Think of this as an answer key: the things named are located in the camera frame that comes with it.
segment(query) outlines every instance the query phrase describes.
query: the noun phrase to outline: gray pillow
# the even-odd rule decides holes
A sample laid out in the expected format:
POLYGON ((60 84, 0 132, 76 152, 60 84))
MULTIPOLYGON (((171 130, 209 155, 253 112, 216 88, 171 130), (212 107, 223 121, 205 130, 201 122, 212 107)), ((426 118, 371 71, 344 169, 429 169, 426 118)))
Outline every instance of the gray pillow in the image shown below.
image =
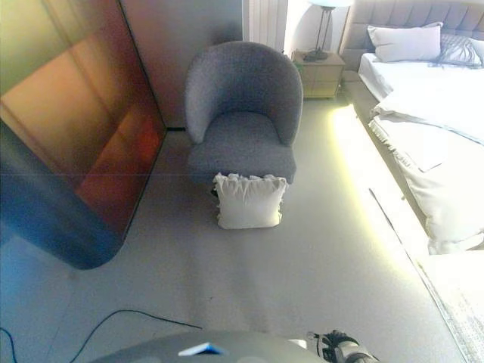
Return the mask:
POLYGON ((432 61, 440 54, 440 23, 415 28, 382 28, 369 25, 375 54, 383 62, 432 61))
POLYGON ((466 36, 456 36, 454 34, 442 34, 440 37, 441 52, 435 64, 454 64, 456 66, 480 68, 482 61, 470 41, 466 36))

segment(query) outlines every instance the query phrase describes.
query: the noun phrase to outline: gray tufted headboard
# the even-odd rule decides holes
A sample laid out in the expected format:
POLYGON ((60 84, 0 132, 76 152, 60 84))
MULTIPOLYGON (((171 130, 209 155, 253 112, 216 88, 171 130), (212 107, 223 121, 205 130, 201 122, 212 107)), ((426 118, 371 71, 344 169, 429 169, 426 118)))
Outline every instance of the gray tufted headboard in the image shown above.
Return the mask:
POLYGON ((480 4, 425 0, 355 0, 340 49, 347 70, 358 70, 361 55, 373 52, 368 25, 411 28, 442 21, 443 33, 484 39, 480 4))

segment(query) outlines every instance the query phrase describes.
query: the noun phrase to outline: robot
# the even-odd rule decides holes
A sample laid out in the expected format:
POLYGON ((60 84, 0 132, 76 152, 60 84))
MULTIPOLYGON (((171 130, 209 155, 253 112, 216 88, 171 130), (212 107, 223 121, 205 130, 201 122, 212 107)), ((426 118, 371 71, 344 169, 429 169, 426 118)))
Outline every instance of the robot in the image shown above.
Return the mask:
POLYGON ((151 340, 92 363, 376 363, 365 347, 346 334, 309 333, 314 354, 289 340, 256 332, 196 332, 151 340))

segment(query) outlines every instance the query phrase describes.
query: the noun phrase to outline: chair backrest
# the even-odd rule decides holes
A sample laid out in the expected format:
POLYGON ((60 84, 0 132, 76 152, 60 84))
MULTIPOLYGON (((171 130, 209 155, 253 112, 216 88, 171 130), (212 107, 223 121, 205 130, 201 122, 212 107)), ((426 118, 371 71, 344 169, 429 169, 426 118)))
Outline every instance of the chair backrest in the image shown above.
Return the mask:
POLYGON ((185 117, 194 143, 223 113, 249 111, 267 116, 282 144, 291 146, 299 127, 303 87, 285 55, 252 42, 228 42, 192 61, 185 85, 185 117))

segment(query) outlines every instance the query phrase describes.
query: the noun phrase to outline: white duvet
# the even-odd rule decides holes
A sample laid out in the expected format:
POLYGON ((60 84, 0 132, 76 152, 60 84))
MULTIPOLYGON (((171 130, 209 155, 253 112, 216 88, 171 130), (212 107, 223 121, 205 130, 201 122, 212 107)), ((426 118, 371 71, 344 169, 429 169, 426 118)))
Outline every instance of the white duvet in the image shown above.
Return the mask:
POLYGON ((484 70, 466 74, 413 79, 393 89, 370 122, 427 217, 431 253, 473 247, 484 232, 484 70))

